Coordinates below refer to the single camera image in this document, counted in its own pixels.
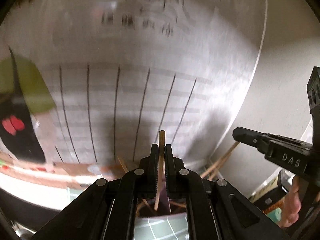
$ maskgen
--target red lips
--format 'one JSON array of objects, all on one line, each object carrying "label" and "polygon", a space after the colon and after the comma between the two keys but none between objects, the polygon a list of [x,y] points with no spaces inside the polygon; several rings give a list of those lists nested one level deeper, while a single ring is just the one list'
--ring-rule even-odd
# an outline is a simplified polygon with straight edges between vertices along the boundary
[{"label": "red lips", "polygon": [[17,131],[22,131],[25,128],[23,121],[14,115],[2,120],[2,125],[4,129],[12,135],[16,135]]}]

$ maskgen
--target silver screw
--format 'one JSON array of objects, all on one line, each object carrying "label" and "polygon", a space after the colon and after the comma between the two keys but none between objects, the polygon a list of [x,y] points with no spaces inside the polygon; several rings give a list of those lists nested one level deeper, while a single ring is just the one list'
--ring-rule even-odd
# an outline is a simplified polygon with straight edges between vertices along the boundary
[{"label": "silver screw", "polygon": [[224,187],[225,185],[227,185],[227,181],[225,179],[218,179],[217,184],[221,187]]},{"label": "silver screw", "polygon": [[96,184],[97,186],[103,186],[107,183],[105,179],[97,179]]},{"label": "silver screw", "polygon": [[187,169],[181,169],[181,170],[179,171],[179,173],[180,173],[181,175],[188,175],[188,174],[189,174],[189,171],[188,171]]},{"label": "silver screw", "polygon": [[134,174],[136,174],[136,175],[142,175],[144,173],[144,170],[143,169],[136,169],[135,171],[134,171]]}]

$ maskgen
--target grid drawing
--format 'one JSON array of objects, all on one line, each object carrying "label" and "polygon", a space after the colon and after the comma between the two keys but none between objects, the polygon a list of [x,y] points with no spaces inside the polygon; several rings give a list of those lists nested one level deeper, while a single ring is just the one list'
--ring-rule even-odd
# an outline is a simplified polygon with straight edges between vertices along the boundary
[{"label": "grid drawing", "polygon": [[[80,64],[40,70],[56,102],[54,125],[61,131],[56,154],[63,162],[113,164],[119,154],[135,161],[149,154],[159,130],[180,145],[198,122],[212,85],[208,79],[166,69]],[[132,121],[121,124],[128,115]]]}]

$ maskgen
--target teal object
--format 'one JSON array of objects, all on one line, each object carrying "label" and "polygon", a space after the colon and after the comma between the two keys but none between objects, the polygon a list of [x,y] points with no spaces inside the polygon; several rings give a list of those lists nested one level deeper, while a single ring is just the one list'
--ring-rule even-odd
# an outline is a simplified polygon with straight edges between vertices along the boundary
[{"label": "teal object", "polygon": [[267,217],[270,218],[273,222],[278,223],[281,220],[281,209],[276,208],[267,214]]}]

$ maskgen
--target gray wall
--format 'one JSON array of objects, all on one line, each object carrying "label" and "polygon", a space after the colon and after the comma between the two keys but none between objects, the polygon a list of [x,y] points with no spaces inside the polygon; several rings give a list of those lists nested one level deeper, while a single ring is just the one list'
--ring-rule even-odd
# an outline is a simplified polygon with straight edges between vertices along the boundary
[{"label": "gray wall", "polygon": [[[305,0],[268,0],[267,15],[251,86],[211,161],[233,144],[236,127],[299,139],[310,121],[306,84],[313,66],[320,65],[320,24]],[[249,196],[276,168],[256,149],[240,144],[220,171]]]}]

